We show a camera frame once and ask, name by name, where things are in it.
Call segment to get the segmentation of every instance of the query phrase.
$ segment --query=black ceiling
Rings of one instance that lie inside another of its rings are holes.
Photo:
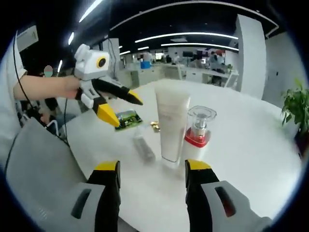
[[[237,14],[243,14],[262,22],[265,34],[275,25],[269,21],[238,9],[222,4],[183,4],[165,7],[135,17],[109,31],[123,20],[165,4],[183,2],[181,0],[103,0],[81,23],[80,17],[94,0],[53,0],[27,3],[23,9],[23,26],[29,23],[37,25],[39,42],[21,52],[26,69],[38,72],[46,65],[56,67],[59,61],[64,60],[64,66],[69,54],[81,43],[95,44],[104,39],[104,36],[119,38],[123,46],[121,52],[149,46],[150,49],[160,48],[162,43],[172,43],[170,37],[154,39],[141,43],[134,41],[150,36],[176,32],[215,32],[233,35]],[[266,1],[218,1],[229,2],[243,6],[270,18],[279,24],[269,10]],[[70,46],[68,39],[71,32],[75,37]],[[213,36],[186,36],[188,42],[227,45],[230,39]]]

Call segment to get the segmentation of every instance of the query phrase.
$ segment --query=cosmetic tube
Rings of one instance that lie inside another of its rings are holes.
[[[186,92],[166,87],[156,87],[161,155],[176,162],[181,154],[187,123],[190,95]]]

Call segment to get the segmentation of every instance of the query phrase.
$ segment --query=white round table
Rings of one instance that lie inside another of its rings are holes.
[[[301,171],[294,143],[281,126],[281,110],[231,89],[177,80],[160,80],[135,91],[144,106],[110,102],[115,112],[134,109],[145,121],[158,120],[155,86],[191,94],[190,108],[217,112],[204,161],[220,180],[248,197],[259,216],[274,218],[287,202]],[[160,161],[146,163],[133,145],[135,128],[115,132],[88,111],[67,125],[72,152],[86,177],[102,161],[121,162],[119,216],[141,232],[188,232],[185,182]]]

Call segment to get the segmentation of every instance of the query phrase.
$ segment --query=blue object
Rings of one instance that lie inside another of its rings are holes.
[[[140,62],[140,68],[141,69],[149,69],[150,68],[150,61],[141,61]]]

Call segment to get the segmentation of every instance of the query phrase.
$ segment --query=camera lens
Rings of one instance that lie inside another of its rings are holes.
[[[99,66],[100,68],[102,68],[102,67],[104,66],[105,62],[106,62],[106,59],[105,59],[105,58],[100,59],[100,61],[98,62],[98,66]]]

